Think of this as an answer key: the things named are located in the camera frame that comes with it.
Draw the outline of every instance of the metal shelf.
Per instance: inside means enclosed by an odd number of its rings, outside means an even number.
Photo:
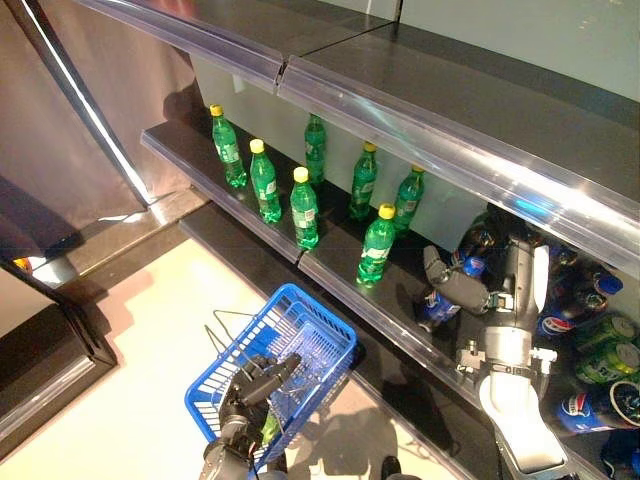
[[[315,249],[302,255],[299,268],[462,398],[480,408],[473,383],[456,371],[454,359],[457,338],[466,338],[458,335],[456,327],[469,324],[465,331],[479,330],[481,322],[465,316],[458,325],[447,324],[449,328],[441,330],[438,337],[429,336],[416,325],[413,298],[425,287],[420,259],[422,250],[430,244],[418,235],[394,244],[384,276],[377,285],[372,288],[358,285],[356,271],[369,223],[346,221],[337,226]]]
[[[314,0],[76,0],[269,92],[289,55],[304,55],[388,24]]]
[[[402,25],[290,58],[278,95],[640,277],[637,103]]]
[[[235,127],[240,155],[248,172],[251,153],[249,133]],[[267,154],[278,174],[278,190],[282,219],[267,225],[260,216],[251,181],[244,188],[229,186],[224,178],[224,170],[211,140],[211,122],[203,119],[195,127],[176,120],[150,128],[142,132],[141,142],[154,153],[178,166],[193,183],[211,200],[233,215],[262,240],[277,250],[290,262],[297,262],[301,250],[295,240],[288,194],[293,186],[289,172],[297,166],[288,157],[266,146]]]

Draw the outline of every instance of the floor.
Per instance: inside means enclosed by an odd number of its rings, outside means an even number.
[[[0,465],[1,480],[196,479],[205,440],[183,403],[215,359],[212,310],[256,312],[265,299],[222,261],[187,240],[109,290],[99,307],[119,367]],[[229,318],[232,335],[246,320]],[[403,472],[454,478],[349,380],[287,451],[291,480],[379,478],[396,454]]]

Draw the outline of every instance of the sprite bottle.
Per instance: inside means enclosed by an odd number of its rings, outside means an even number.
[[[298,167],[293,171],[295,184],[291,192],[291,213],[298,245],[310,250],[318,243],[318,204],[316,194],[309,185],[309,171]]]
[[[209,109],[213,117],[213,142],[224,166],[227,183],[234,188],[244,187],[247,184],[247,172],[244,171],[238,151],[236,133],[229,121],[224,118],[220,105],[211,105]]]
[[[373,185],[378,175],[376,165],[377,147],[373,143],[364,142],[362,155],[353,169],[353,184],[351,186],[351,202],[349,215],[352,219],[362,221],[369,214],[369,202],[373,194]]]
[[[424,170],[419,167],[411,167],[411,174],[403,180],[396,197],[396,216],[393,217],[393,226],[396,227],[396,235],[403,237],[409,230],[409,224],[416,214],[416,209],[424,193]]]
[[[382,278],[382,270],[387,261],[389,250],[396,237],[393,216],[396,207],[383,203],[378,209],[378,218],[367,229],[364,247],[358,265],[358,283],[370,287]]]
[[[251,183],[260,206],[260,215],[266,223],[275,223],[282,215],[278,200],[276,170],[264,151],[262,140],[257,138],[251,140],[249,148],[253,154],[250,169]]]
[[[324,152],[327,142],[327,132],[322,120],[311,114],[309,123],[304,131],[305,158],[311,185],[319,185],[324,180]]]

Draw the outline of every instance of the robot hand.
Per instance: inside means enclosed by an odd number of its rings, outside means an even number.
[[[219,407],[220,437],[204,451],[202,480],[247,479],[253,454],[262,444],[267,398],[289,379],[300,361],[297,353],[278,364],[257,355],[233,376]]]
[[[555,352],[533,348],[538,312],[544,305],[548,252],[510,238],[502,285],[489,292],[477,279],[451,270],[434,247],[424,251],[429,283],[441,295],[475,315],[485,314],[484,351],[477,342],[459,352],[459,368],[480,374],[482,408],[491,418],[496,439],[514,478],[555,480],[571,469],[564,450],[540,417],[532,378],[548,378]],[[540,363],[539,375],[532,360]]]

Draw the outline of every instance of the blue shopping basket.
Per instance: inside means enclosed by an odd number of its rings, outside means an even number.
[[[346,376],[356,335],[351,327],[293,284],[269,299],[245,330],[187,390],[185,404],[211,442],[220,434],[218,406],[231,378],[253,355],[302,361],[291,378],[270,397],[281,433],[254,455],[256,468],[276,459],[311,414]]]

